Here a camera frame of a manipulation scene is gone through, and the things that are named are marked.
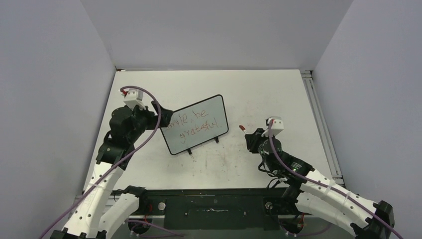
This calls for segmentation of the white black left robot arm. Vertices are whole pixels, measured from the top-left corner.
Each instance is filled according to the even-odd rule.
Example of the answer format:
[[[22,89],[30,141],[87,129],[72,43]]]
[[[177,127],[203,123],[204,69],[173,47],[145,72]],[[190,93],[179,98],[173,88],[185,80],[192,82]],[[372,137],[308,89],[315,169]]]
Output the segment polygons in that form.
[[[135,153],[135,142],[147,130],[155,133],[167,127],[172,110],[152,101],[156,113],[136,103],[124,106],[111,113],[110,130],[100,146],[89,186],[76,202],[76,207],[61,230],[54,230],[52,239],[109,239],[131,214],[143,214],[148,209],[146,190],[143,187],[127,186],[107,212],[105,207],[113,188],[125,172]]]

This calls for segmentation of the black framed whiteboard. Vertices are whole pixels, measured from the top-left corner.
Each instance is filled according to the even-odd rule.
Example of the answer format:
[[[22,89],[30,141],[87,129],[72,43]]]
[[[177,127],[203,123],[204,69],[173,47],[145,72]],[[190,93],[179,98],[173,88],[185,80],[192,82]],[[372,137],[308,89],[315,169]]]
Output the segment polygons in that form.
[[[229,125],[223,96],[218,94],[174,111],[162,135],[171,155],[190,152],[204,142],[228,133]]]

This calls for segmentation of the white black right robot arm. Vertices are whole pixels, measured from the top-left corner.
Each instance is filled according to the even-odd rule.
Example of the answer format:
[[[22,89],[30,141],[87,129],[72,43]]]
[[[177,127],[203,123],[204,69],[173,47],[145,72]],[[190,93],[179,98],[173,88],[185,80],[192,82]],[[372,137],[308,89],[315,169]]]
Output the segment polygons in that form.
[[[288,185],[282,195],[285,212],[300,212],[336,225],[356,239],[387,239],[397,234],[393,207],[385,201],[374,202],[352,193],[321,174],[308,163],[281,149],[275,137],[264,129],[245,133],[246,148],[262,158],[258,169],[277,184]]]

